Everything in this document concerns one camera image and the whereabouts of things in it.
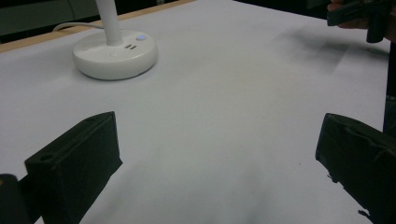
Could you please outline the white desk lamp base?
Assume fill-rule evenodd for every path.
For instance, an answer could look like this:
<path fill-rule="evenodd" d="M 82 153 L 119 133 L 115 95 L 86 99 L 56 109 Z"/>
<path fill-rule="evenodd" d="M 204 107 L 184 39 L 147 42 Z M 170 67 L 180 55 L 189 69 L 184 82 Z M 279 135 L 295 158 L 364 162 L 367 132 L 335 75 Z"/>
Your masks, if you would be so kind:
<path fill-rule="evenodd" d="M 95 0 L 104 27 L 73 47 L 77 69 L 100 80 L 123 80 L 148 71 L 157 61 L 158 47 L 148 34 L 121 30 L 114 0 Z"/>

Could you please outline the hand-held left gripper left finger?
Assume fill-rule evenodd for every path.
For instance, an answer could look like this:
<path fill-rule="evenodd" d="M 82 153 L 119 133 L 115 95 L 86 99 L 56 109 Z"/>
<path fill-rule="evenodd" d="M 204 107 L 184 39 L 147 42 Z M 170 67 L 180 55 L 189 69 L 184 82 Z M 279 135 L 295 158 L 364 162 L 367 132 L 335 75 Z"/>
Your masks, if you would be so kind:
<path fill-rule="evenodd" d="M 45 224 L 78 224 L 121 165 L 112 111 L 84 119 L 27 159 Z"/>

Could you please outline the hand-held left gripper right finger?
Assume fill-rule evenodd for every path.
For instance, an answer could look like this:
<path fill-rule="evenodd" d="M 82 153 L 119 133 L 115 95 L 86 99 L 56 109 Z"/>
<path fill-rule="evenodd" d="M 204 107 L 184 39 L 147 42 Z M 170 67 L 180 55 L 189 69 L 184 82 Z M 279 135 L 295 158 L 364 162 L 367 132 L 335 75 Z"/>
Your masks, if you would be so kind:
<path fill-rule="evenodd" d="M 374 224 L 396 224 L 396 139 L 348 117 L 326 114 L 316 160 Z"/>

